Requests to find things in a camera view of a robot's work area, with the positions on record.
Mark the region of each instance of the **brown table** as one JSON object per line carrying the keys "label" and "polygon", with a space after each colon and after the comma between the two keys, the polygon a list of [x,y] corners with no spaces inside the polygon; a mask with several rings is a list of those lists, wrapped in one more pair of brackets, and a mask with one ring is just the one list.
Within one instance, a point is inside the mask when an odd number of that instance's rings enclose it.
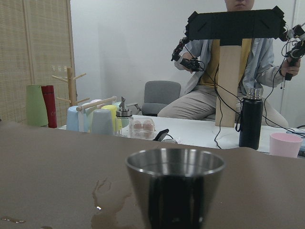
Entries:
{"label": "brown table", "polygon": [[143,229],[124,161],[142,149],[226,161],[206,229],[303,229],[305,160],[0,122],[0,229]]}

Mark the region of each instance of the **metal cup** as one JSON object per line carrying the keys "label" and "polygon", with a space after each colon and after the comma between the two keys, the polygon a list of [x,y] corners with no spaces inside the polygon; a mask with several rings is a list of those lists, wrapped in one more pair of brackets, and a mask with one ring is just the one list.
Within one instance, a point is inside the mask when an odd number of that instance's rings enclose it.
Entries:
{"label": "metal cup", "polygon": [[146,228],[199,229],[224,161],[196,149],[143,150],[126,159]]}

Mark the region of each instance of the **person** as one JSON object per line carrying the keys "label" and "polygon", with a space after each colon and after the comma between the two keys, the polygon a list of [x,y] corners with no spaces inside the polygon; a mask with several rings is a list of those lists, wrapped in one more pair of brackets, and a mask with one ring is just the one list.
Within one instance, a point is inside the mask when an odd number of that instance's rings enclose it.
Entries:
{"label": "person", "polygon": [[[251,10],[254,0],[224,0],[228,11]],[[199,57],[203,62],[204,72],[196,72],[185,88],[185,95],[163,108],[159,117],[202,120],[215,114],[216,91],[214,90],[214,76],[217,83],[219,67],[219,40],[193,40],[185,45],[180,55],[186,59]],[[286,73],[296,76],[299,72],[300,59],[295,66],[289,66],[291,58],[285,60],[281,66],[274,66],[273,38],[243,39],[240,61],[240,82],[237,97],[246,95],[248,88],[262,88],[262,85],[275,87],[282,83]],[[179,70],[185,68],[178,62],[174,65]],[[236,111],[240,112],[240,100],[237,99]],[[262,125],[288,127],[286,119],[264,100]]]}

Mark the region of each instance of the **bottle cap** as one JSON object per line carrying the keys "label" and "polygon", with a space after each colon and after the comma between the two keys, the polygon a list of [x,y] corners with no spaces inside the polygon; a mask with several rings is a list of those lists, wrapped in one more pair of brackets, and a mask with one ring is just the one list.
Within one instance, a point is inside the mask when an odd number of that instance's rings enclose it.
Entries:
{"label": "bottle cap", "polygon": [[247,98],[255,100],[262,99],[263,91],[263,88],[249,88]]}
{"label": "bottle cap", "polygon": [[122,97],[122,101],[119,105],[119,110],[116,112],[116,116],[121,118],[127,118],[132,116],[132,111],[130,111],[129,108],[126,108],[125,106],[124,97]]}

